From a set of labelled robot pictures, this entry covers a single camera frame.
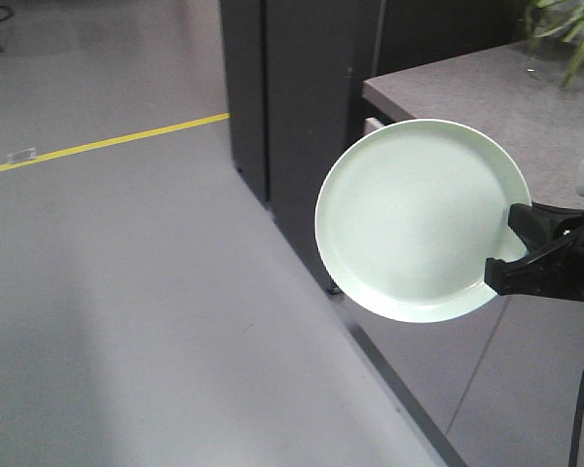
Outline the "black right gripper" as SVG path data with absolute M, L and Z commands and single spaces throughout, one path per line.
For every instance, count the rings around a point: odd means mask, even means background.
M 514 203 L 508 226 L 529 253 L 512 262 L 488 258 L 485 283 L 500 296 L 584 302 L 584 209 Z

